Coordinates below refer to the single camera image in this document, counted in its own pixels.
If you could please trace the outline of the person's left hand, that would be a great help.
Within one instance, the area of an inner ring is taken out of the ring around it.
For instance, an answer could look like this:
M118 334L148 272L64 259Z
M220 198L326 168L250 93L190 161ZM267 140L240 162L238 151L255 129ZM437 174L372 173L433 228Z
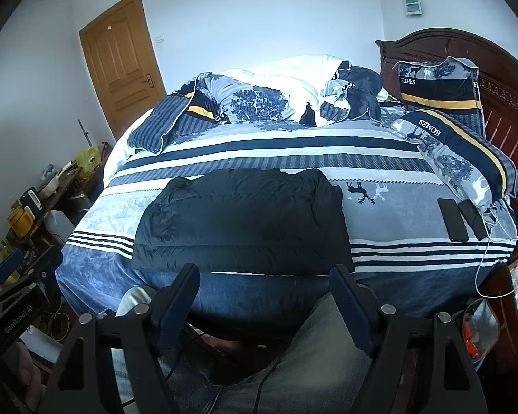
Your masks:
M20 378L25 389L25 404L31 412L35 412L42 401L45 385L39 368L33 364L26 345L18 339L6 352L9 367Z

